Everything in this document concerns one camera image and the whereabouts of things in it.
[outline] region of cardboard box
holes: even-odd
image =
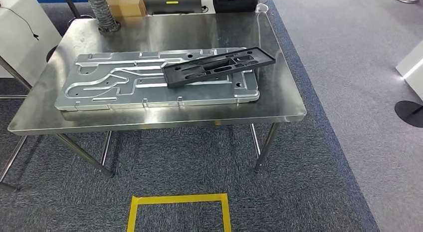
[[[107,0],[117,21],[126,17],[145,16],[147,14],[143,0]]]

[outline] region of table top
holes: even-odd
[[[59,111],[56,98],[80,54],[260,46],[276,64],[255,70],[255,102],[98,111]],[[101,35],[95,19],[72,23],[9,125],[18,135],[301,121],[301,96],[265,12],[134,17]]]

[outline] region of table leg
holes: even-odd
[[[0,99],[25,99],[26,95],[0,95]]]
[[[257,163],[256,163],[255,168],[254,168],[255,172],[260,171],[260,169],[261,169],[261,167],[264,163],[264,160],[266,160],[267,153],[269,152],[270,146],[271,146],[273,140],[275,139],[280,126],[281,126],[280,122],[272,124],[272,127],[270,128],[269,134],[267,135],[266,141],[264,142],[264,145],[260,150],[259,145],[258,145],[258,141],[257,141],[257,136],[255,134],[254,125],[250,124],[251,134],[252,134],[253,141],[254,141],[254,148],[256,150],[256,154],[257,154],[257,157],[258,157]]]
[[[6,184],[3,182],[4,178],[6,177],[6,174],[8,173],[10,167],[12,166],[14,160],[16,159],[16,156],[19,154],[20,150],[22,149],[23,144],[25,143],[26,136],[22,136],[17,143],[16,147],[13,150],[13,153],[7,162],[6,166],[4,167],[3,171],[0,174],[0,189],[7,190],[10,192],[15,192],[18,190],[17,187],[11,186],[9,184]]]
[[[59,139],[63,144],[71,148],[77,155],[82,157],[84,160],[86,160],[96,169],[100,170],[104,174],[104,176],[108,178],[113,177],[113,173],[111,171],[107,170],[104,166],[98,163],[92,156],[90,156],[86,151],[84,151],[80,146],[78,146],[78,144],[72,141],[68,136],[66,136],[65,134],[57,134],[55,135],[55,137]]]
[[[67,5],[69,6],[70,10],[72,11],[73,15],[76,19],[81,18],[81,14],[79,14],[78,9],[76,9],[75,4],[72,0],[66,0]]]
[[[112,138],[112,132],[108,131],[106,135],[106,140],[104,141],[103,145],[103,153],[101,154],[101,165],[104,166],[106,163],[106,156],[107,152],[109,152],[109,145],[110,145],[110,139]]]
[[[28,90],[32,89],[32,86],[1,56],[0,56],[0,66],[6,69],[6,71],[10,73],[26,89]]]

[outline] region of black plastic tray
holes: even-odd
[[[168,88],[174,88],[274,63],[276,63],[275,58],[259,47],[252,47],[183,63],[171,64],[163,68],[163,73]]]

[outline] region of yellow tape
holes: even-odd
[[[157,205],[172,203],[194,203],[220,201],[222,204],[223,229],[231,232],[229,201],[227,194],[189,195],[189,196],[161,196],[161,197],[135,197],[132,196],[131,207],[129,208],[128,232],[135,231],[135,220],[137,219],[138,205]]]

